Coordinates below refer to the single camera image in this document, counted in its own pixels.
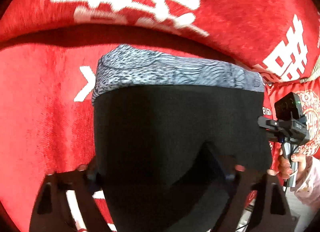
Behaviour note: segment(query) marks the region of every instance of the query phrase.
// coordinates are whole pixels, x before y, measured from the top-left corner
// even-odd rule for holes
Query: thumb
[[[304,170],[306,169],[306,166],[307,166],[305,154],[295,153],[291,156],[291,160],[293,162],[299,163],[298,164],[298,173],[304,172]]]

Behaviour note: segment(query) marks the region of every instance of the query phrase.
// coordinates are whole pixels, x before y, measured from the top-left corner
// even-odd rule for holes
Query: black fabric
[[[257,125],[263,93],[205,86],[138,86],[100,95],[94,107],[99,173],[119,232],[206,232],[228,194],[199,161],[208,141],[237,163],[272,163]]]

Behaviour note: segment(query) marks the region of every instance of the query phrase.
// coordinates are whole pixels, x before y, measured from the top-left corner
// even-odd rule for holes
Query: hand
[[[289,160],[285,159],[282,156],[283,152],[282,149],[279,151],[279,175],[282,179],[289,179],[289,175],[293,173],[292,169],[290,168]],[[291,156],[291,160],[293,162],[298,163],[298,173],[297,173],[297,180],[299,180],[306,171],[306,155],[302,153],[295,153]]]

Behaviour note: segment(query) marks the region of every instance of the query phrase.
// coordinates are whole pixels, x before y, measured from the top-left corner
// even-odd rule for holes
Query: gray patterned fabric
[[[99,59],[92,104],[105,92],[136,85],[201,85],[264,92],[261,75],[240,66],[123,44]]]

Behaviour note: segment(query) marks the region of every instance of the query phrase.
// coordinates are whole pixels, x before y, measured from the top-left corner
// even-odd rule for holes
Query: gray handle
[[[293,172],[297,171],[298,169],[298,163],[292,162],[290,155],[297,153],[298,152],[298,147],[296,148],[295,151],[293,151],[295,149],[295,147],[297,147],[296,145],[290,144],[290,143],[282,143],[281,144],[281,149],[282,149],[282,155],[285,159],[288,159],[290,162],[290,166]],[[289,177],[289,179],[287,179],[284,182],[284,186],[291,188],[291,187],[295,187],[296,186],[296,180],[297,180],[297,173],[295,173],[294,175],[292,175],[291,177]]]

